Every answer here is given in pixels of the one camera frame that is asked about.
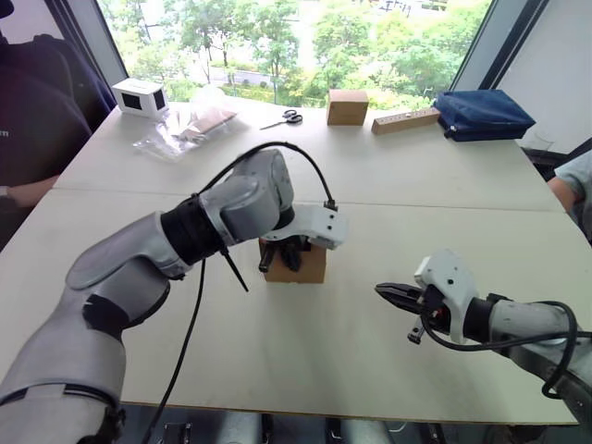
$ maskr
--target plastic bag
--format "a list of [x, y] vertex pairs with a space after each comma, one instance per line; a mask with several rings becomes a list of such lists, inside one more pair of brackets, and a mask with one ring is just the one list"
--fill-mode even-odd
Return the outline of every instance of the plastic bag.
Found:
[[221, 90], [205, 86], [187, 104], [171, 104], [148, 134], [133, 146], [177, 162], [188, 151], [230, 132], [228, 122], [236, 115]]

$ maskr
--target white box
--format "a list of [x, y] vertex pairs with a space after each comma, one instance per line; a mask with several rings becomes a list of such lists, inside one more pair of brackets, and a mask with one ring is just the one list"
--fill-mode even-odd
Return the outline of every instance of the white box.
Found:
[[111, 89], [123, 113], [159, 118], [168, 109], [167, 94], [160, 83], [129, 78]]

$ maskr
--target folded blue fabric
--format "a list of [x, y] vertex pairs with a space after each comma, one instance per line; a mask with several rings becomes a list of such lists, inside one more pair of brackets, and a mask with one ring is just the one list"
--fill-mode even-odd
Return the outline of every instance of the folded blue fabric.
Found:
[[521, 139], [536, 123], [502, 90], [441, 92], [434, 107], [444, 135], [457, 142]]

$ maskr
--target wooden block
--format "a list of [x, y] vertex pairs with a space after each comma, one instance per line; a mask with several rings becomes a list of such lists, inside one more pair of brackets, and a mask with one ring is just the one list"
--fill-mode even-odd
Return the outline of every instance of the wooden block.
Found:
[[439, 117], [440, 112], [434, 107], [429, 107], [412, 113], [375, 118], [372, 124], [372, 132], [376, 135], [389, 134], [390, 132], [431, 125], [437, 122]]
[[368, 95], [361, 90], [329, 90], [328, 125], [364, 124], [368, 110]]
[[[259, 252], [263, 251], [264, 242], [259, 240]], [[269, 271], [263, 273], [267, 282], [298, 282], [300, 284], [322, 284], [325, 282], [325, 268], [327, 266], [327, 250], [311, 245], [310, 252], [301, 252], [302, 264], [298, 273], [287, 268], [279, 252], [269, 266]]]

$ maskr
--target white table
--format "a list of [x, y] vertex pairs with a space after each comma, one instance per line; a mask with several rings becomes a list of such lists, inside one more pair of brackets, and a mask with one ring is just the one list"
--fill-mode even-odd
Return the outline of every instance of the white table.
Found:
[[[82, 250], [178, 201], [150, 193], [50, 191], [0, 255], [0, 375], [55, 307]], [[350, 237], [328, 257], [323, 285], [265, 283], [254, 241], [232, 249], [248, 294], [220, 257], [208, 260], [217, 271], [206, 274], [171, 404], [429, 421], [573, 421], [562, 402], [540, 395], [540, 380], [492, 352], [463, 354], [429, 339], [412, 345], [406, 336], [414, 317], [373, 290], [383, 281], [413, 283], [422, 257], [449, 247], [471, 267], [482, 296], [559, 298], [586, 327], [592, 252], [568, 216], [364, 204], [340, 211], [350, 219]], [[160, 400], [198, 274], [173, 283], [163, 308], [124, 333], [123, 401]]]
[[[178, 164], [142, 154], [132, 144], [148, 131], [142, 117], [116, 109], [61, 176], [56, 187], [190, 194], [198, 191], [238, 154], [269, 141], [288, 141], [307, 151], [323, 170], [341, 203], [403, 204], [562, 212], [514, 141], [444, 139], [434, 124], [375, 136], [370, 112], [363, 127], [328, 127], [323, 109], [304, 109], [300, 126], [279, 125], [282, 106], [238, 101], [235, 133], [190, 152]], [[309, 164], [284, 150], [297, 199], [324, 198]]]
[[[55, 307], [88, 246], [154, 210], [175, 206], [237, 154], [288, 140], [317, 160], [350, 219], [323, 285], [267, 284], [254, 241], [232, 249], [244, 294], [219, 257], [171, 404], [426, 421], [571, 423], [541, 381], [492, 352], [462, 354], [426, 339], [412, 315], [378, 297], [383, 281], [413, 283], [421, 259], [447, 247], [489, 291], [518, 301], [560, 299], [590, 327], [592, 251], [514, 142], [455, 143], [438, 126], [375, 137], [304, 124], [259, 131], [282, 107], [239, 101], [256, 124], [168, 164], [131, 144], [147, 130], [115, 110], [0, 254], [0, 376]], [[296, 199], [324, 199], [313, 170], [285, 152]], [[123, 401], [157, 403], [194, 304], [198, 273], [175, 282], [163, 308], [124, 333]], [[160, 355], [153, 359], [154, 351]]]

